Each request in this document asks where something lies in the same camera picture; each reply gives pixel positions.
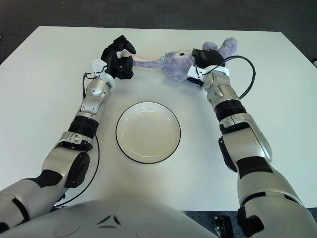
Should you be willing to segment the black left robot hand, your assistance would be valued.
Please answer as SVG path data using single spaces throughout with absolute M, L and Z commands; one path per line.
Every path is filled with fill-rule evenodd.
M 133 45 L 124 35 L 121 35 L 104 49 L 101 60 L 106 63 L 105 73 L 111 75 L 113 78 L 131 79 L 133 76 L 133 58 L 132 56 L 119 58 L 117 53 L 123 50 L 127 50 L 133 55 L 136 53 Z

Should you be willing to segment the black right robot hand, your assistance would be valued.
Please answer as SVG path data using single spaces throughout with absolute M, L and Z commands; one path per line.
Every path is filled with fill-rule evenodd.
M 211 65 L 225 66 L 223 56 L 217 50 L 198 50 L 193 49 L 185 55 L 185 59 L 190 66 L 197 66 L 204 69 Z

